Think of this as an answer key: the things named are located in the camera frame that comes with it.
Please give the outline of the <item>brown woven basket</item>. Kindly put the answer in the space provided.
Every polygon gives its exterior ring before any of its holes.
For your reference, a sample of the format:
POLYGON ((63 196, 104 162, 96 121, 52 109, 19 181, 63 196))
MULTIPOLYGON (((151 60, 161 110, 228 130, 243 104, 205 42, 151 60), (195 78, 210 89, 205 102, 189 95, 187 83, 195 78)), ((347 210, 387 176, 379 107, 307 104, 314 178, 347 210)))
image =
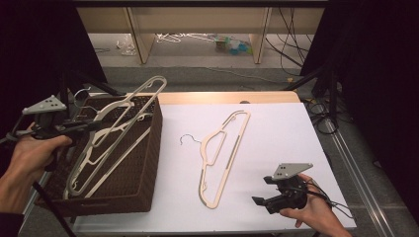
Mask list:
MULTIPOLYGON (((141 95, 141 97, 134 98, 134 101, 139 105, 145 101, 145 97, 146 95, 141 95)), ((96 111, 120 99, 123 99, 123 97, 90 98, 86 101, 85 108, 80 111, 78 118, 92 119, 96 111)), ((55 171, 48 177, 43 189, 63 216, 147 212, 150 210, 157 175, 162 131, 162 112, 158 98, 150 108, 153 111, 153 116, 139 121, 131 128, 128 135, 120 143, 120 147, 115 150, 85 192, 79 197, 64 199, 63 191, 68 176, 89 139, 89 134, 79 139, 72 151, 66 152, 60 157, 55 171), (131 151, 102 187, 91 197, 86 197, 86 194, 109 170, 118 157, 149 127, 151 128, 149 134, 131 151)), ((107 116, 102 121, 99 129, 109 126, 116 117, 116 115, 107 116)), ((48 208, 40 197, 36 200, 36 204, 48 208)))

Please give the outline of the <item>white hangers on floor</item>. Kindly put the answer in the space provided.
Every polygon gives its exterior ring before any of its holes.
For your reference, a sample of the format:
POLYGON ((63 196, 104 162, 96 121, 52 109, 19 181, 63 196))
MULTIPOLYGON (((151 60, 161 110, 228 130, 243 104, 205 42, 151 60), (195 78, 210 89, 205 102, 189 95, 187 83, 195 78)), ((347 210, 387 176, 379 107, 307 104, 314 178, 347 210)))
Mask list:
POLYGON ((214 42, 214 38, 212 38, 208 34, 156 34, 156 41, 158 43, 162 42, 171 42, 171 43, 180 43, 184 39, 194 39, 194 40, 203 40, 214 42))

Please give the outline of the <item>dark curtain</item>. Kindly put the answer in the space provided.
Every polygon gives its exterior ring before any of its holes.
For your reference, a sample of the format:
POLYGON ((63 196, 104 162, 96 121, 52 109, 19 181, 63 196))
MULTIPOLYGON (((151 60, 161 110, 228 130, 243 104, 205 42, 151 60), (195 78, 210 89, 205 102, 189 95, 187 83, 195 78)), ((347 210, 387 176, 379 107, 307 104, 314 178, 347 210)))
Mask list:
POLYGON ((25 106, 55 94, 60 80, 106 76, 72 0, 0 0, 0 139, 25 106))
POLYGON ((419 224, 419 0, 327 0, 301 73, 336 62, 347 108, 419 224))

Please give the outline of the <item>cream clothes hanger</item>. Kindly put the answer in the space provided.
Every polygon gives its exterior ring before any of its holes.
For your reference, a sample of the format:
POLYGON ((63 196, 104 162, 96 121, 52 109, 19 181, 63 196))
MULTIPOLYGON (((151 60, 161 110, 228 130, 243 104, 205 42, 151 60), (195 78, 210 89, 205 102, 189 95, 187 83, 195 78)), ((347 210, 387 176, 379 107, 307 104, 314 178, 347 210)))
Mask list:
POLYGON ((180 136, 179 142, 181 145, 184 144, 184 138, 190 137, 194 142, 200 144, 199 154, 202 159, 198 197, 201 203, 209 209, 216 209, 219 206, 225 185, 228 180, 228 176, 231 172, 234 160, 238 153, 243 135, 247 128, 248 122, 251 118, 251 113, 244 110, 232 112, 225 121, 213 132, 208 134, 204 139, 197 140, 190 133, 185 133, 180 136), (219 143, 215 148, 213 154, 209 156, 208 147, 209 144, 219 136, 219 143), (206 196, 206 190, 208 188, 207 174, 208 171, 214 167, 218 158, 222 154, 222 149, 226 147, 226 139, 231 138, 231 145, 227 146, 227 160, 223 166, 221 172, 220 181, 217 182, 217 187, 214 192, 213 198, 206 196))
POLYGON ((139 121, 153 116, 150 107, 156 102, 166 85, 167 80, 163 76, 153 76, 128 96, 111 102, 96 112, 94 121, 103 121, 110 115, 117 117, 109 126, 89 133, 89 139, 68 176, 63 191, 64 199, 79 197, 85 192, 102 166, 120 147, 120 143, 131 128, 139 121), (141 97, 141 93, 156 82, 160 83, 158 89, 146 95, 145 101, 138 105, 134 98, 141 97))
MULTIPOLYGON (((131 118, 125 122, 116 123, 110 127, 105 127, 99 131, 95 131, 89 138, 85 148, 77 158, 77 162, 68 176, 66 188, 63 192, 63 198, 69 199, 70 197, 80 196, 87 188, 87 186, 92 182, 93 178, 97 175, 99 170, 105 164, 105 162, 113 154, 114 150, 119 146, 120 142, 128 134, 130 128, 136 124, 138 121, 144 120, 145 118, 151 118, 152 113, 140 113, 137 117, 131 118), (119 136, 113 141, 97 158, 94 160, 91 159, 93 150, 98 148, 104 140, 108 138, 111 133, 117 132, 119 136), (79 176, 87 166, 93 166, 94 170, 86 178, 85 182, 82 185, 79 185, 79 176)), ((93 188, 86 194, 86 198, 90 198, 102 185, 107 181, 107 179, 114 173, 114 171, 123 163, 126 157, 131 153, 132 150, 149 134, 151 128, 149 127, 142 135, 138 137, 133 144, 123 152, 122 155, 112 164, 109 170, 97 181, 93 188)))

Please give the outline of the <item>person's right hand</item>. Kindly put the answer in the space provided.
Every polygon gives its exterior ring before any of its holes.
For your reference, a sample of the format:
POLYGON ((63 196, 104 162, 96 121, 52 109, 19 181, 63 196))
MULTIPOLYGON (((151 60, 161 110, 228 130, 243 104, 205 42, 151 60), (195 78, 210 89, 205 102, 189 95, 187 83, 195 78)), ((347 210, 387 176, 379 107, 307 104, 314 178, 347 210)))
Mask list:
POLYGON ((295 220, 295 227, 302 224, 321 232, 327 228, 334 218, 334 213, 322 197, 312 194, 307 196, 307 203, 302 209, 284 208, 280 215, 295 220))

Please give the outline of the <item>aluminium rail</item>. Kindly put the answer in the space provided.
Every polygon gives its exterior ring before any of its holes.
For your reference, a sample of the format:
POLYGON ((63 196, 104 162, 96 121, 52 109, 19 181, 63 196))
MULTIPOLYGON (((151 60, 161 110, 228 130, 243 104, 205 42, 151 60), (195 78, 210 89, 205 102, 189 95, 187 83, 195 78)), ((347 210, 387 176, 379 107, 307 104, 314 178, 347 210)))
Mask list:
POLYGON ((343 135, 339 131, 338 127, 333 123, 331 119, 327 119, 325 122, 327 130, 331 133, 332 139, 337 147, 340 157, 353 181, 353 184, 363 201, 364 207, 366 208, 376 230, 380 237, 395 237, 394 231, 391 228, 388 218, 380 207, 376 197, 374 196, 367 179, 362 174, 361 169, 356 163, 354 156, 352 155, 343 135))
MULTIPOLYGON (((28 132, 19 131, 18 135, 31 135, 31 128, 28 132)), ((57 207, 52 203, 52 200, 50 197, 46 194, 46 191, 43 189, 42 185, 40 183, 34 183, 31 195, 30 195, 30 202, 27 204, 24 214, 30 213, 35 206, 35 200, 37 198, 41 198, 46 206, 49 208, 49 210, 52 212, 52 214, 56 217, 57 221, 61 225, 61 227, 64 229, 65 233, 68 235, 68 237, 76 237, 75 233, 72 231, 70 226, 68 225, 67 221, 64 219, 62 214, 59 212, 57 207)))

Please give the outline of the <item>teal plastic clutter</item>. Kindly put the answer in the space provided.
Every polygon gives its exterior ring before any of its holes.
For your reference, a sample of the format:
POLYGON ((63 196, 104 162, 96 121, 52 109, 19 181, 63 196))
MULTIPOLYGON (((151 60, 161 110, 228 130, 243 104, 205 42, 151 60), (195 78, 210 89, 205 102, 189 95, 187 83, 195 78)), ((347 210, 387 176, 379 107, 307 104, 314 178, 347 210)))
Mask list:
POLYGON ((253 50, 247 41, 239 40, 234 37, 217 36, 214 38, 214 43, 217 51, 228 52, 231 55, 253 53, 253 50))

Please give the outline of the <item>white table sheet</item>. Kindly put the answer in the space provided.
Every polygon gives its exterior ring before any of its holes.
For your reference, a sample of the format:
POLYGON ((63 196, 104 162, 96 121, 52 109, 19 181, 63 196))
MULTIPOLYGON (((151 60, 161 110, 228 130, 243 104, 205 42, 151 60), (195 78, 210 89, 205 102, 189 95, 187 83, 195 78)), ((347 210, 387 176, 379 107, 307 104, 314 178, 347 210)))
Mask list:
MULTIPOLYGON (((74 229, 85 235, 132 234, 245 234, 286 232, 294 222, 270 214, 252 197, 277 195, 264 177, 271 176, 281 163, 311 163, 307 175, 335 201, 345 199, 332 173, 304 105, 224 104, 165 105, 162 108, 158 173, 150 211, 145 213, 84 216, 74 229), (206 208, 198 197, 202 159, 200 144, 235 111, 251 113, 238 153, 228 176, 219 206, 206 208)), ((206 196, 213 198, 227 160, 227 146, 208 171, 206 196)))

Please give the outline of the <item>black metal stand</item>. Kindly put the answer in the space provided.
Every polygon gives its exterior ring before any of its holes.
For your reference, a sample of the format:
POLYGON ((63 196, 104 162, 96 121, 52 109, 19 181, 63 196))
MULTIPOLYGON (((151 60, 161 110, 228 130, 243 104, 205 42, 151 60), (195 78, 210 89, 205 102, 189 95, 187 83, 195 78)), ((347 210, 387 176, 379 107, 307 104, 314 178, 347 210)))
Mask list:
POLYGON ((314 98, 323 97, 326 92, 329 93, 329 117, 333 122, 337 121, 337 75, 334 66, 330 63, 325 63, 318 69, 308 73, 301 79, 291 83, 285 88, 285 91, 293 91, 300 86, 315 79, 316 82, 311 90, 314 98))
MULTIPOLYGON (((76 123, 76 114, 81 111, 86 99, 89 98, 88 89, 85 85, 91 85, 94 88, 100 89, 111 96, 123 96, 123 92, 113 89, 104 82, 98 81, 86 73, 78 70, 66 70, 59 78, 59 99, 67 106, 66 119, 76 123)), ((87 126, 77 124, 78 128, 85 128, 87 126)), ((87 127, 91 131, 96 131, 99 127, 87 127)))

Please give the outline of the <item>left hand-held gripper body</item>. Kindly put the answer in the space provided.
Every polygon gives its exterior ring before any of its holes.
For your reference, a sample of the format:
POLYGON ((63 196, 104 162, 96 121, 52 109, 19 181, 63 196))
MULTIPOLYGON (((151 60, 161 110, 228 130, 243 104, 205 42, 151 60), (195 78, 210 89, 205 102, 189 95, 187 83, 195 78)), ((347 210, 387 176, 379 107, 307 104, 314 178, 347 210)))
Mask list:
POLYGON ((54 95, 23 108, 23 116, 33 116, 31 136, 35 139, 50 139, 59 135, 74 136, 77 124, 66 119, 67 106, 54 95))

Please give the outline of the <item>clear plastic bag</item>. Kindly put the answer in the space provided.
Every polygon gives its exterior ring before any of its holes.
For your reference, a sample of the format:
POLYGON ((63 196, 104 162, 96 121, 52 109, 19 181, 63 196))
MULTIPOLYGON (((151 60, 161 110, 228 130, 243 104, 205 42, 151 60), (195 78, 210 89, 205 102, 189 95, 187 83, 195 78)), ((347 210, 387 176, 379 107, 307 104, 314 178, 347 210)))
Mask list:
POLYGON ((135 56, 136 50, 130 34, 124 34, 116 43, 121 55, 135 56))

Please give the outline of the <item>person's dark sleeve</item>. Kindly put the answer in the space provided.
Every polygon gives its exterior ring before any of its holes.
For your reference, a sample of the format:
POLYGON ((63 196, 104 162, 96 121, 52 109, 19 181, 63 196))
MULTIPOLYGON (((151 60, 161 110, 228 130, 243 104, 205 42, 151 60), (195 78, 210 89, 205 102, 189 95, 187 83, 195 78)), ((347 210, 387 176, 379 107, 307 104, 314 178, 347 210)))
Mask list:
POLYGON ((18 237, 24 214, 0 212, 0 237, 18 237))

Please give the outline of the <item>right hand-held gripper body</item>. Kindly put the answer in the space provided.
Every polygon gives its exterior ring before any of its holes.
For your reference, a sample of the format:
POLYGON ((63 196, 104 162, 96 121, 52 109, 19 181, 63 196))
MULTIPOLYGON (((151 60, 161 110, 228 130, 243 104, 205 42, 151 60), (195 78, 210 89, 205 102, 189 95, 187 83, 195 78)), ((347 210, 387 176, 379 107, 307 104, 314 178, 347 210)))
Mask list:
POLYGON ((302 209, 307 202, 307 184, 299 176, 312 167, 311 163, 281 163, 272 177, 279 182, 276 184, 279 196, 270 197, 266 208, 270 214, 284 208, 302 209))

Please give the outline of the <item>person's left hand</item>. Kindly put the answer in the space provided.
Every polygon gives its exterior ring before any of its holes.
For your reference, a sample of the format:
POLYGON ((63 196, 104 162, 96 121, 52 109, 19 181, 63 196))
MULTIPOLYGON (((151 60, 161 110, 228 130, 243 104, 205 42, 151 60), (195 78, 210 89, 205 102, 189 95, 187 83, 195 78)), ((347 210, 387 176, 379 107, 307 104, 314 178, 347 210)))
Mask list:
POLYGON ((39 140, 24 135, 14 149, 10 165, 0 179, 0 186, 30 186, 41 178, 44 168, 52 161, 52 152, 72 143, 66 135, 39 140))

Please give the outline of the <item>beige wooden desk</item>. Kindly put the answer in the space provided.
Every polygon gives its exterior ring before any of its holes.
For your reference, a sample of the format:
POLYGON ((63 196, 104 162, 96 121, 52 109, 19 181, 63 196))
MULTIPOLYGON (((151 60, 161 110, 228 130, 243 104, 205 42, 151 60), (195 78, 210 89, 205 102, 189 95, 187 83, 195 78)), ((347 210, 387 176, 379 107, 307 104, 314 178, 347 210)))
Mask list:
POLYGON ((154 38, 164 33, 246 34, 253 60, 262 62, 267 34, 313 35, 321 8, 297 7, 79 7, 77 12, 90 34, 130 34, 137 61, 147 62, 154 38))

